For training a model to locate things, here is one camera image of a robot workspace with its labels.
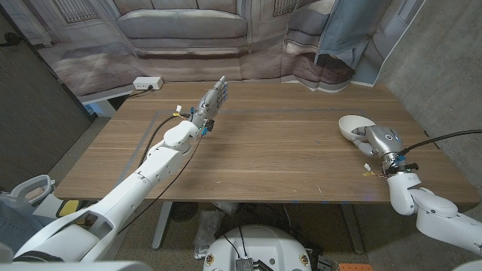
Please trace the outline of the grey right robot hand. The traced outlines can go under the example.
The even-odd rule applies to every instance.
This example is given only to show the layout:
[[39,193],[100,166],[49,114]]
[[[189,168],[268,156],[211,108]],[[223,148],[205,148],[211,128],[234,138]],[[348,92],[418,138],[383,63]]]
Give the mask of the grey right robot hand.
[[393,129],[386,126],[360,126],[351,131],[352,143],[369,157],[378,156],[382,160],[384,175],[407,172],[407,162],[399,157],[402,142]]

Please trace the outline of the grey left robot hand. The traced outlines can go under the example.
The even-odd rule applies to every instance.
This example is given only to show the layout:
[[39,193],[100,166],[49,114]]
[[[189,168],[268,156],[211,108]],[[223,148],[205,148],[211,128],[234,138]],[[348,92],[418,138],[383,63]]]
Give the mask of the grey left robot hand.
[[191,122],[201,128],[208,120],[212,120],[218,113],[219,108],[228,97],[228,82],[222,76],[208,92],[203,96],[191,115]]

